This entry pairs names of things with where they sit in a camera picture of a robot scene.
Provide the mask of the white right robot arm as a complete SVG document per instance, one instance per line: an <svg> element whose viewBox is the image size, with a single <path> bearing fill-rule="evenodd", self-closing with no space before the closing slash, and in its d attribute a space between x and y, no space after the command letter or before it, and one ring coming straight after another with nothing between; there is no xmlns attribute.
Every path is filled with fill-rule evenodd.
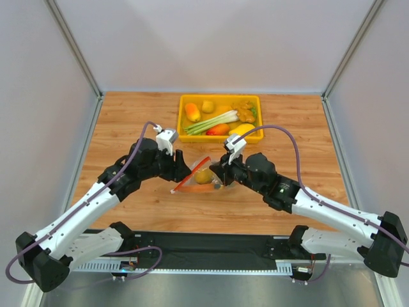
<svg viewBox="0 0 409 307"><path fill-rule="evenodd" d="M274 163L262 153L230 161L225 154L210 169L224 185L236 182L262 195L277 211L304 216L333 228L331 232L309 226L296 227L289 244L310 254L333 254L356 258L374 272L398 276L408 237L400 218L359 211L316 194L296 180L278 174Z"/></svg>

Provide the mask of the clear zip top bag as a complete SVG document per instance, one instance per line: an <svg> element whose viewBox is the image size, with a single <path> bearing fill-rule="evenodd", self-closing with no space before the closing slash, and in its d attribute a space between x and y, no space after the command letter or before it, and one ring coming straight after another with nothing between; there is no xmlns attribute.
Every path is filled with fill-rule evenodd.
<svg viewBox="0 0 409 307"><path fill-rule="evenodd" d="M209 166L211 164L213 164L213 163L215 163L215 161L212 160L212 158L210 156L206 156L203 159L200 159L200 160L196 161L195 163L193 163L192 166L191 166L192 173L187 178L185 178L183 181L178 183L173 189L171 189L170 193L171 194L180 194L178 192L175 192L174 189L180 187L181 185L196 185L197 183L194 181L195 172L197 170L200 170L200 169L209 168ZM217 177L215 175L214 175L214 178L213 178L213 182L211 184L214 184L214 183L220 183L217 180ZM228 191L228 190L233 189L236 186L236 184L234 184L234 183L232 183L231 185L224 185L223 184L223 186L224 186L223 189L213 190L212 192L209 192L209 193L217 193L217 192L221 192L221 191ZM205 194L205 193L188 193L188 194Z"/></svg>

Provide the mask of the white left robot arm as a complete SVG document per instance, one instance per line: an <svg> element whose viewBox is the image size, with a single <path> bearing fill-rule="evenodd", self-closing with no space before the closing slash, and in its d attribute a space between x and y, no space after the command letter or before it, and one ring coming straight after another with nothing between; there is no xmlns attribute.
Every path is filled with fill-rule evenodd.
<svg viewBox="0 0 409 307"><path fill-rule="evenodd" d="M90 190L62 216L34 235L16 239L20 266L43 292L60 286L78 266L105 255L136 252L133 231L122 222L85 239L80 235L101 215L136 192L151 178L181 182L191 175L183 152L173 149L177 133L164 130L155 139L139 138L127 155L105 168Z"/></svg>

